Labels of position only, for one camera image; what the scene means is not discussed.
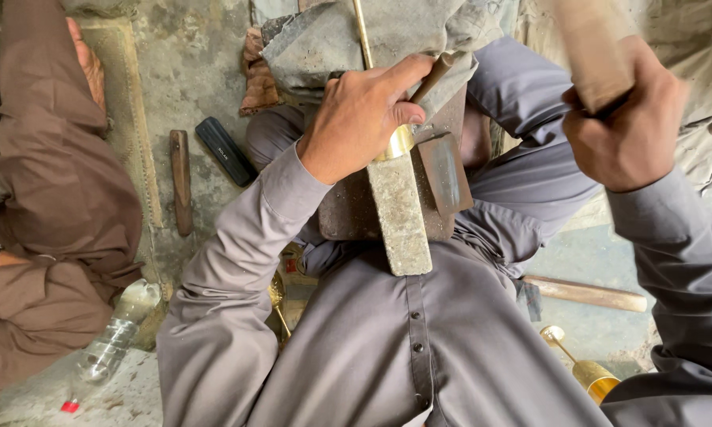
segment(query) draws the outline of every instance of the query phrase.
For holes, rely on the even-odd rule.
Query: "man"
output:
[[[57,0],[5,0],[0,34],[0,389],[84,347],[140,277],[142,213],[100,138],[100,61]]]
[[[158,336],[165,425],[712,427],[712,214],[673,159],[686,88],[640,39],[623,44],[637,83],[605,122],[562,102],[576,100],[570,76],[513,39],[475,54],[468,99],[523,141],[470,180],[475,207],[430,244],[421,276],[393,277],[379,242],[323,241],[307,221],[397,126],[424,121],[402,96],[430,58],[330,81],[305,131],[290,107],[259,115],[248,141],[266,167],[217,219]],[[659,373],[601,407],[520,314],[510,280],[599,185],[664,341]],[[266,286],[292,239],[320,282],[279,353]]]

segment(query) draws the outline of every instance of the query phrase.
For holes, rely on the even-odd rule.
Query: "brown shalwar kameez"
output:
[[[57,0],[4,2],[0,95],[0,244],[32,262],[0,267],[1,389],[103,330],[140,276],[142,211]]]

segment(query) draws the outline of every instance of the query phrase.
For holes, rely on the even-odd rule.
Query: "gray cloth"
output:
[[[266,286],[329,187],[297,159],[290,109],[257,116],[254,160],[276,158],[222,212],[158,335],[166,426],[712,426],[712,215],[678,170],[610,194],[664,344],[660,373],[597,407],[519,313],[507,277],[598,188],[577,175],[558,125],[569,78],[511,39],[477,58],[471,97],[524,146],[472,180],[487,199],[430,244],[428,274],[393,277],[379,242],[308,242],[320,285],[281,354]],[[531,166],[540,172],[519,169]]]
[[[503,33],[487,0],[362,0],[376,67],[412,53],[466,52],[420,105],[427,119],[451,99],[477,68],[472,53]],[[277,87],[299,101],[319,102],[325,83],[348,70],[364,70],[361,38],[351,0],[307,9],[274,37],[261,55]]]

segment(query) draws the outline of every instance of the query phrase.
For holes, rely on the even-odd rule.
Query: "gray shirt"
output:
[[[481,66],[497,48],[515,57],[519,48],[510,43],[494,42],[476,54]],[[525,150],[572,159],[560,133],[566,109],[557,105],[569,77],[565,82],[563,73],[539,65],[562,86],[553,85],[547,96],[541,91],[554,107],[544,109],[539,99],[530,102],[531,114],[523,103],[501,102],[507,87],[521,91],[518,99],[532,92],[520,83],[522,75],[511,76],[520,79],[514,90],[505,82],[512,72],[498,75],[494,66],[471,82],[470,93],[476,84],[503,88],[476,98],[524,140],[496,170],[532,161]],[[515,115],[520,119],[511,120]],[[555,169],[561,178],[576,176],[571,161],[574,170]],[[552,181],[559,185],[560,177]],[[507,185],[512,181],[521,185],[526,178]],[[521,272],[558,221],[539,217],[551,215],[549,209],[494,200],[495,180],[489,182],[488,193],[475,195],[475,207],[457,216],[454,237],[430,244],[434,269],[425,275],[392,276],[379,242],[305,242],[320,284],[279,353],[264,324],[271,313],[266,288],[277,255],[329,190],[304,169],[294,145],[282,151],[224,209],[217,234],[190,262],[171,299],[157,350],[165,425],[712,426],[712,214],[683,173],[675,169],[644,189],[609,194],[617,233],[635,246],[639,283],[657,298],[653,312],[664,343],[652,354],[659,373],[626,380],[601,407],[513,299],[509,277]],[[563,199],[584,200],[593,191],[595,183],[586,181]],[[324,247],[328,255],[318,256]]]

